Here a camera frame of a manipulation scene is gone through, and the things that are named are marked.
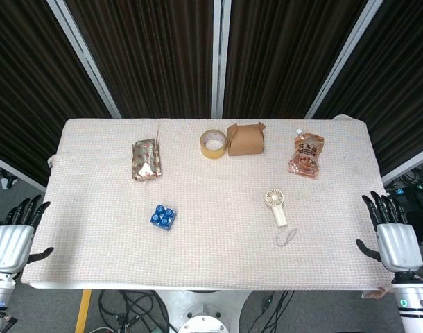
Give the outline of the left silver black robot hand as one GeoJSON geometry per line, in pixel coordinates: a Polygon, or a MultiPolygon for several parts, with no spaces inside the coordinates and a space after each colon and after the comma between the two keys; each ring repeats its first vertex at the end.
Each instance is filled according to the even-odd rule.
{"type": "Polygon", "coordinates": [[[0,273],[20,273],[27,264],[46,259],[54,251],[48,247],[41,253],[31,253],[42,215],[51,204],[40,204],[41,197],[24,199],[0,221],[0,273]]]}

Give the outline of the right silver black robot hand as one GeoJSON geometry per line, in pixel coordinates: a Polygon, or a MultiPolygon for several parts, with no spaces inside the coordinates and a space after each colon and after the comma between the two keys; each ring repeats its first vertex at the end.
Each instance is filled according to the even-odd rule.
{"type": "Polygon", "coordinates": [[[360,239],[355,241],[357,248],[392,273],[418,271],[423,266],[419,243],[401,204],[375,191],[363,195],[362,200],[368,209],[378,249],[368,248],[360,239]]]}

